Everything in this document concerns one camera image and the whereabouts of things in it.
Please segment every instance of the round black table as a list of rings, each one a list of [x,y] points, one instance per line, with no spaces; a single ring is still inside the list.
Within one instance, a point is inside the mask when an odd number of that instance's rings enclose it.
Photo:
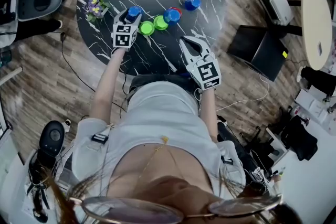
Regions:
[[[86,20],[87,0],[77,1],[77,22],[79,31],[91,52],[107,64],[112,52],[111,31],[114,16],[131,6],[141,6],[145,12],[142,20],[153,21],[157,15],[170,7],[183,8],[184,0],[105,0],[111,8],[102,20],[89,23]],[[156,30],[153,35],[144,37],[138,34],[136,42],[126,53],[121,69],[131,75],[172,74],[183,72],[185,63],[179,46],[181,36],[203,38],[211,46],[222,30],[225,0],[201,0],[201,7],[189,12],[182,10],[178,25],[164,31]]]

